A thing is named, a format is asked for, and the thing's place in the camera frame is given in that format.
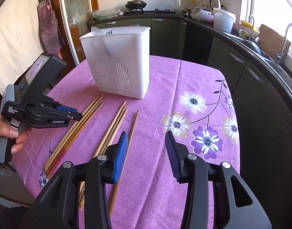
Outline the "person's left hand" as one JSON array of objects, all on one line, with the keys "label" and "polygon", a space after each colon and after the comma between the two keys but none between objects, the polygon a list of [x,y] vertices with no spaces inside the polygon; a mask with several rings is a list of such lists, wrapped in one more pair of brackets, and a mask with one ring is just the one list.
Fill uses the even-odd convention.
[{"label": "person's left hand", "polygon": [[3,116],[0,113],[0,137],[15,139],[15,144],[11,148],[12,154],[22,151],[24,144],[27,142],[28,130],[26,128],[23,133],[19,133],[3,121]]}]

